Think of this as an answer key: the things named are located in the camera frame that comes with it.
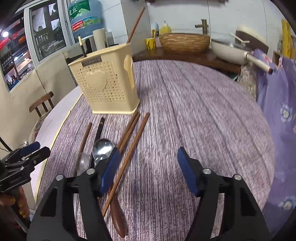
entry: paper towel roll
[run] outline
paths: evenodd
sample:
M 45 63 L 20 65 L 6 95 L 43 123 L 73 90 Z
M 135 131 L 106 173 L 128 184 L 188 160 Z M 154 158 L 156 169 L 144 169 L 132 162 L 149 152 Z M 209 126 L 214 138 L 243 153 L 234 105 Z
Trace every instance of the paper towel roll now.
M 105 29 L 101 28 L 101 29 L 96 29 L 95 31 L 93 31 L 93 35 L 94 35 L 94 42 L 96 44 L 96 49 L 100 50 L 100 49 L 104 49 L 105 46 Z

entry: light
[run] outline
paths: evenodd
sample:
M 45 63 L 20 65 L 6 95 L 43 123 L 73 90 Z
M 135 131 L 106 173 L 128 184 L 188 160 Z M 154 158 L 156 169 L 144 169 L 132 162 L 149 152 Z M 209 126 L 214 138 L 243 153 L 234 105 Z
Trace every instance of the light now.
M 8 35 L 9 35 L 8 32 L 4 32 L 4 33 L 2 34 L 2 37 L 3 37 L 3 38 L 6 38 L 6 37 L 8 37 Z

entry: human hand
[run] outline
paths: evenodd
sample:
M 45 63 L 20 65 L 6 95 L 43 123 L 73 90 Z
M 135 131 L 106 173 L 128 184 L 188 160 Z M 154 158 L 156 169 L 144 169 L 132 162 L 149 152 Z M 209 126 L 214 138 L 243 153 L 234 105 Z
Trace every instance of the human hand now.
M 15 198 L 8 194 L 0 194 L 0 205 L 1 206 L 11 206 L 15 203 L 20 208 L 20 215 L 22 215 L 23 218 L 27 218 L 30 215 L 29 206 L 27 203 L 27 198 L 25 196 L 25 192 L 23 187 L 19 187 L 20 192 L 20 198 L 16 201 Z

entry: striped tablecloth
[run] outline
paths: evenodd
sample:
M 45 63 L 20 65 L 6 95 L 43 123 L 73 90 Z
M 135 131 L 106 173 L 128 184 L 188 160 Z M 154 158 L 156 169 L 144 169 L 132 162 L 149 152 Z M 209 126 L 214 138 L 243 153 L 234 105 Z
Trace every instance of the striped tablecloth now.
M 146 112 L 151 116 L 117 189 L 128 229 L 125 240 L 177 241 L 186 237 L 199 199 L 189 192 L 178 165 L 180 146 L 219 175 L 241 174 L 262 209 L 274 177 L 274 147 L 260 107 L 244 88 L 215 70 L 187 62 L 141 61 L 134 63 L 134 71 L 141 100 L 136 129 Z M 91 154 L 102 116 L 106 119 L 102 137 L 114 143 L 131 117 L 92 114 L 82 96 L 55 140 L 37 203 L 56 175 L 73 175 L 89 122 L 93 128 L 85 153 Z M 219 233 L 222 197 L 213 235 Z M 99 202 L 101 208 L 105 201 L 106 196 Z M 121 239 L 109 211 L 105 220 L 112 238 Z M 79 235 L 86 238 L 79 211 L 77 227 Z

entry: blue water jug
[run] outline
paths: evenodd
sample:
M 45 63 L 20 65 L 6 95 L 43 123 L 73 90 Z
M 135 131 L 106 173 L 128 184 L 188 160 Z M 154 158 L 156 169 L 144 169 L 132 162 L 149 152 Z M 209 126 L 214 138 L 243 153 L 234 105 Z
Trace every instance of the blue water jug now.
M 102 24 L 102 5 L 98 0 L 75 0 L 68 6 L 74 38 L 92 35 Z

